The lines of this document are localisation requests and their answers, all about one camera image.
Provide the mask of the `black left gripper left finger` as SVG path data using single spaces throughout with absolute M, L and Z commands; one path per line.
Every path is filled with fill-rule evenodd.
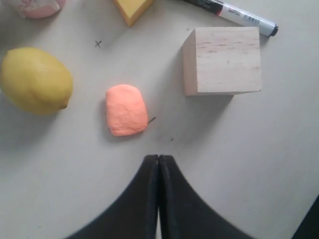
M 159 165 L 146 156 L 124 192 L 95 220 L 70 239 L 154 239 L 156 237 Z

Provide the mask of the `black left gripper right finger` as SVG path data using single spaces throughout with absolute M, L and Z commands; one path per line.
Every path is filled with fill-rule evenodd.
M 159 157 L 158 206 L 163 239 L 251 238 L 201 199 L 170 155 Z

